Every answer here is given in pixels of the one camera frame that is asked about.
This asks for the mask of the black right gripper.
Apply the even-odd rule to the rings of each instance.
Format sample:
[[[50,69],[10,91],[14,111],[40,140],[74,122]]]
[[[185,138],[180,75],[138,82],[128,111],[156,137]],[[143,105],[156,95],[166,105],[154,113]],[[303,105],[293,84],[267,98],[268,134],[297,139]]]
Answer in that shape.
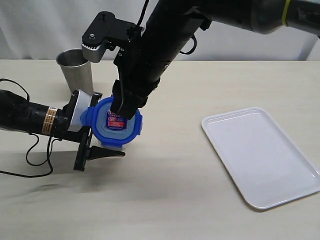
[[[119,79],[112,86],[113,102],[110,110],[130,120],[143,108],[151,92],[160,83],[157,68],[143,59],[142,50],[134,45],[120,48],[113,61]]]

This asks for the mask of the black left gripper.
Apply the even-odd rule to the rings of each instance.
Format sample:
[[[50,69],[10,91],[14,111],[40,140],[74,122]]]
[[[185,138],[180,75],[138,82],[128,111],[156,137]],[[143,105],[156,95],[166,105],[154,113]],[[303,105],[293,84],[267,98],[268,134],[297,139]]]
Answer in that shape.
[[[98,104],[102,97],[102,93],[94,92],[91,96],[89,107],[94,107]],[[123,151],[91,146],[93,133],[89,126],[82,126],[78,132],[68,131],[68,124],[71,121],[72,109],[76,103],[76,96],[72,93],[69,103],[61,110],[58,118],[58,125],[54,130],[54,137],[60,140],[78,143],[77,155],[73,169],[76,171],[84,171],[86,161],[108,158],[108,157],[124,157],[126,154]]]

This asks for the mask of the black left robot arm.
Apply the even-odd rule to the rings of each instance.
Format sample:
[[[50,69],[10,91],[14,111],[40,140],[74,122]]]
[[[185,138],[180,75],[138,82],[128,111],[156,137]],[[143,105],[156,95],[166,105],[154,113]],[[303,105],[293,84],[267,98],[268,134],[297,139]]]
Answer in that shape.
[[[75,90],[62,109],[31,102],[8,90],[0,91],[0,128],[6,131],[24,132],[54,137],[78,143],[74,170],[84,171],[86,161],[106,157],[123,157],[118,150],[91,146],[93,128],[81,123],[81,115],[88,107],[95,107],[101,93],[88,95]]]

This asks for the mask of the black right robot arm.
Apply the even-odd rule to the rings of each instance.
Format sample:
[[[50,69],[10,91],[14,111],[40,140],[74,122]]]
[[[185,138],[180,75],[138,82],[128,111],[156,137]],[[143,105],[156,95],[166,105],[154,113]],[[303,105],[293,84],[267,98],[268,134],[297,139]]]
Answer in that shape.
[[[307,34],[320,34],[317,0],[161,0],[144,27],[128,33],[115,59],[119,78],[111,109],[128,119],[142,108],[161,75],[199,34],[199,56],[216,60],[288,60]]]

